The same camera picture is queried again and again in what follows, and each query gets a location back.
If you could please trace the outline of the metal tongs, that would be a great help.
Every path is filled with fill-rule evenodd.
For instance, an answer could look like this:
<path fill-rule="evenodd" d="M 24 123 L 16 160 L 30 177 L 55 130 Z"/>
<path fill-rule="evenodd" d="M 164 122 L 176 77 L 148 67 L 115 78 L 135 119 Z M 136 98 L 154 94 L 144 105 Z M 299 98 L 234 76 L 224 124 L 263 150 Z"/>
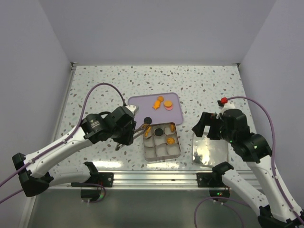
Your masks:
<path fill-rule="evenodd" d="M 134 140 L 140 137 L 142 134 L 144 134 L 149 127 L 150 127 L 149 124 L 146 123 L 142 124 L 138 129 L 134 130 L 133 136 L 131 137 L 131 139 L 128 141 L 127 144 L 117 143 L 115 150 L 118 151 L 124 146 L 131 145 L 134 142 Z"/>

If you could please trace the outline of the black round cookie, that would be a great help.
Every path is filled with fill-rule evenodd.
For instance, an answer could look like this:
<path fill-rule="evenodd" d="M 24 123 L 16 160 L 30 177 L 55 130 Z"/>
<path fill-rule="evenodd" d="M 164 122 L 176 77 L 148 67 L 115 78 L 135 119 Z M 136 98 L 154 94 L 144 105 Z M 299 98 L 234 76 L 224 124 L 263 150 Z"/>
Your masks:
<path fill-rule="evenodd" d="M 164 134 L 164 131 L 162 128 L 157 128 L 155 131 L 154 131 L 154 135 L 155 136 L 162 136 Z"/>

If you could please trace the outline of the metal cookie tin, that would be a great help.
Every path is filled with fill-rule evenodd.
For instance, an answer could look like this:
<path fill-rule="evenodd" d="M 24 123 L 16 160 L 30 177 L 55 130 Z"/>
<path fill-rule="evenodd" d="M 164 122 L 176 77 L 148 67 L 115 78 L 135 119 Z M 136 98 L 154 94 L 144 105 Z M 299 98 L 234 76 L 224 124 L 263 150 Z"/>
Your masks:
<path fill-rule="evenodd" d="M 143 138 L 143 147 L 144 147 L 144 158 L 148 162 L 157 162 L 157 161 L 165 161 L 170 159 L 176 159 L 181 155 L 180 143 L 177 135 L 177 129 L 175 125 L 175 132 L 170 131 L 171 123 L 160 123 L 160 124 L 151 124 L 151 137 L 145 138 L 144 134 L 142 134 Z M 157 128 L 162 128 L 164 134 L 162 136 L 155 136 L 154 131 Z M 167 138 L 173 137 L 175 139 L 175 144 L 169 145 L 167 144 Z"/>

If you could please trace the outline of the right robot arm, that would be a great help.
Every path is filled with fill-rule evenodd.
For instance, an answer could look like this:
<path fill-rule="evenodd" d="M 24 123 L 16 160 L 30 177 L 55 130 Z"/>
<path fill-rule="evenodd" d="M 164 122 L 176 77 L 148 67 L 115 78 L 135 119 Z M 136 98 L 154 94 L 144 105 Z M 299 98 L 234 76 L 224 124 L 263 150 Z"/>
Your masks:
<path fill-rule="evenodd" d="M 274 152 L 266 139 L 252 133 L 247 117 L 238 109 L 228 109 L 222 114 L 203 112 L 192 128 L 197 137 L 202 137 L 209 127 L 207 138 L 224 140 L 254 173 L 262 188 L 258 191 L 244 180 L 228 162 L 213 167 L 209 177 L 197 174 L 198 185 L 230 187 L 255 212 L 263 228 L 295 228 L 304 223 L 304 211 L 296 203 L 284 184 L 273 162 Z"/>

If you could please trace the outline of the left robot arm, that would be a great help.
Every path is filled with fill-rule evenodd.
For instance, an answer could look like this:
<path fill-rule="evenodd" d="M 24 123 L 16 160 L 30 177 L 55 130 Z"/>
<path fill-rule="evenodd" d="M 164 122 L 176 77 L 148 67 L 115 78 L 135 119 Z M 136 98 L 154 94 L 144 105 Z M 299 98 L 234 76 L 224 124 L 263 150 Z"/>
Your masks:
<path fill-rule="evenodd" d="M 126 105 L 112 112 L 89 114 L 80 125 L 45 148 L 28 155 L 15 154 L 12 161 L 25 195 L 33 197 L 49 187 L 66 183 L 90 187 L 101 184 L 101 174 L 92 162 L 58 169 L 55 166 L 75 152 L 108 139 L 119 145 L 131 145 L 138 109 L 135 105 Z"/>

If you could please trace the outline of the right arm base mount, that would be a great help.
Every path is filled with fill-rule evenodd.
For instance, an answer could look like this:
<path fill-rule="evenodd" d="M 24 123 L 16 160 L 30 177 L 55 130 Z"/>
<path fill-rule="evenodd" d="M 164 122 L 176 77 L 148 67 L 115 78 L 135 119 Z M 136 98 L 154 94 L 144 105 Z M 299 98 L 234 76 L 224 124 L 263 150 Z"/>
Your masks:
<path fill-rule="evenodd" d="M 199 188 L 224 188 L 226 185 L 222 181 L 222 176 L 213 172 L 199 172 L 197 185 Z"/>

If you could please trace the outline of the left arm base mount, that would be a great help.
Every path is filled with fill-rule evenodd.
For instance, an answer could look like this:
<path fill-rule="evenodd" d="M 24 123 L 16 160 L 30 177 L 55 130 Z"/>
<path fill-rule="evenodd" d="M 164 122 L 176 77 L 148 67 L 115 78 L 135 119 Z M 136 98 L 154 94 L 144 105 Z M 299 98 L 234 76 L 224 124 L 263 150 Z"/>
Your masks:
<path fill-rule="evenodd" d="M 88 180 L 82 183 L 72 182 L 72 187 L 89 187 L 89 184 L 99 184 L 106 188 L 111 188 L 113 186 L 114 173 L 112 172 L 99 172 L 90 176 Z"/>

